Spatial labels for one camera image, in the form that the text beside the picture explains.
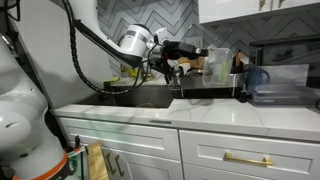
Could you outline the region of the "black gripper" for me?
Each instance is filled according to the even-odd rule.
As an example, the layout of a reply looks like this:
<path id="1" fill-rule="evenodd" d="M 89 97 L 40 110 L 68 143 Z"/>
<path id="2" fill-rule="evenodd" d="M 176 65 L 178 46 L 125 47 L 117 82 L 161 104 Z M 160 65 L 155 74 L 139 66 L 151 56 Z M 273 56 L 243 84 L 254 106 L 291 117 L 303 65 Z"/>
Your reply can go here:
<path id="1" fill-rule="evenodd" d="M 165 40 L 162 44 L 157 44 L 149 52 L 150 67 L 164 75 L 172 75 L 174 70 L 169 65 L 169 60 L 178 60 L 181 57 L 196 60 L 201 56 L 208 56 L 208 49 L 201 49 L 192 44 L 181 41 Z"/>

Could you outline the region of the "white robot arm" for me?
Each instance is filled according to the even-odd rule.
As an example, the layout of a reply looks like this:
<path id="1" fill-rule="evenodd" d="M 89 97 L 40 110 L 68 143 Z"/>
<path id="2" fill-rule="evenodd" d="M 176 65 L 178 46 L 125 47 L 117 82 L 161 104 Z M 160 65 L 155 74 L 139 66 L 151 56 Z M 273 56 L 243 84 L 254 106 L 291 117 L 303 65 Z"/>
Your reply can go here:
<path id="1" fill-rule="evenodd" d="M 80 79 L 92 90 L 106 91 L 89 81 L 78 60 L 76 34 L 81 33 L 95 45 L 130 68 L 148 64 L 171 76 L 168 60 L 206 57 L 206 49 L 180 41 L 164 39 L 142 24 L 132 24 L 123 43 L 109 39 L 98 23 L 97 0 L 62 0 L 69 25 L 71 57 Z M 48 101 L 14 57 L 10 38 L 1 37 L 1 138 L 0 156 L 14 170 L 11 180 L 79 180 L 68 153 L 45 123 Z"/>

